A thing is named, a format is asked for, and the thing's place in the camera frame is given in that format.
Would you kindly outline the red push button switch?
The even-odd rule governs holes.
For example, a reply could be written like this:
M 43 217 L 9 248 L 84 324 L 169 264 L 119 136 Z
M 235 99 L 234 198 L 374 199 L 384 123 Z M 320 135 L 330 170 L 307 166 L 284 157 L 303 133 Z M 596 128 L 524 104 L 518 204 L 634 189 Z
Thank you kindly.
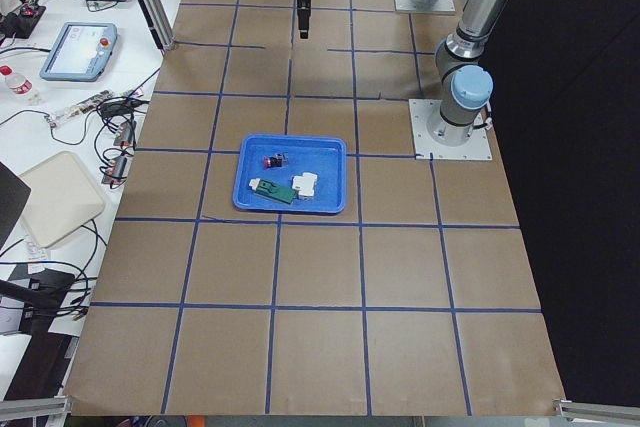
M 275 153 L 263 158 L 263 166 L 265 169 L 286 167 L 289 163 L 287 153 Z

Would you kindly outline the white circuit breaker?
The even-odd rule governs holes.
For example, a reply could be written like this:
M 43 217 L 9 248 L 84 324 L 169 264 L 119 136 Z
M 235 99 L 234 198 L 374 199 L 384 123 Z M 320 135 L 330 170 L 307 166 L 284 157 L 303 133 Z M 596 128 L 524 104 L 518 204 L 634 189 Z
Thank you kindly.
M 318 175 L 312 172 L 303 172 L 292 177 L 291 188 L 296 192 L 297 198 L 310 200 L 315 197 Z

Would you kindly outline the green white terminal block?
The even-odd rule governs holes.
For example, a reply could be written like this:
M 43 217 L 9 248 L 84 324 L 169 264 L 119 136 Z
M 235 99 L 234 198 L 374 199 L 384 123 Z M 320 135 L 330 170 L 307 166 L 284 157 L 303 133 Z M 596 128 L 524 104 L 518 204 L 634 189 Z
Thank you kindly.
M 250 189 L 257 195 L 290 205 L 297 198 L 297 191 L 290 187 L 277 184 L 268 179 L 253 178 L 249 181 Z

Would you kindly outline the blue plastic tray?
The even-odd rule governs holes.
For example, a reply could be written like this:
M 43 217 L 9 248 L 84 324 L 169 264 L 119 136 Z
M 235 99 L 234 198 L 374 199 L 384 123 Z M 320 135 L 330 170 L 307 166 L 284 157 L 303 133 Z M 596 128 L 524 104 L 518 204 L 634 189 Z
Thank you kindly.
M 288 165 L 265 169 L 263 158 L 275 153 L 287 153 Z M 346 143 L 335 137 L 251 134 L 241 144 L 233 203 L 253 211 L 337 214 L 347 200 L 346 154 Z M 287 205 L 261 197 L 249 187 L 251 179 L 262 178 L 291 188 L 292 177 L 303 172 L 318 175 L 315 197 L 310 200 L 296 198 Z

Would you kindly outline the plastic water bottle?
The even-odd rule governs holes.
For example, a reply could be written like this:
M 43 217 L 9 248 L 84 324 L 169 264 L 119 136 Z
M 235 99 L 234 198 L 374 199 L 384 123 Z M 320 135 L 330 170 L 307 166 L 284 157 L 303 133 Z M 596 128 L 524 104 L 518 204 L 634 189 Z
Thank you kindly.
M 2 65 L 0 72 L 5 84 L 15 95 L 26 98 L 32 93 L 32 83 L 24 75 L 15 72 L 8 65 Z

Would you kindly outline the lower blue teach pendant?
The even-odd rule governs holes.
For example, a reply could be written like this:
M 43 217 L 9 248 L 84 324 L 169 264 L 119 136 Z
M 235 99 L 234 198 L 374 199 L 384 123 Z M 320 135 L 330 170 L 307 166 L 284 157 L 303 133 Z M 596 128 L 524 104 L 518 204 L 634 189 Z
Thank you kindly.
M 66 22 L 39 76 L 46 81 L 94 82 L 104 72 L 117 40 L 113 23 Z

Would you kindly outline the beige plastic tray lid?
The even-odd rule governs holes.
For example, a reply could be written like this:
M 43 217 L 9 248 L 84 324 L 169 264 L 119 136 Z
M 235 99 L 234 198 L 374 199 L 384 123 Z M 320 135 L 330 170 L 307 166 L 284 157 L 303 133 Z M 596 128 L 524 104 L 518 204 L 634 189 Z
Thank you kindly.
M 19 178 L 31 189 L 21 222 L 40 247 L 53 246 L 104 211 L 101 189 L 73 152 L 59 152 Z

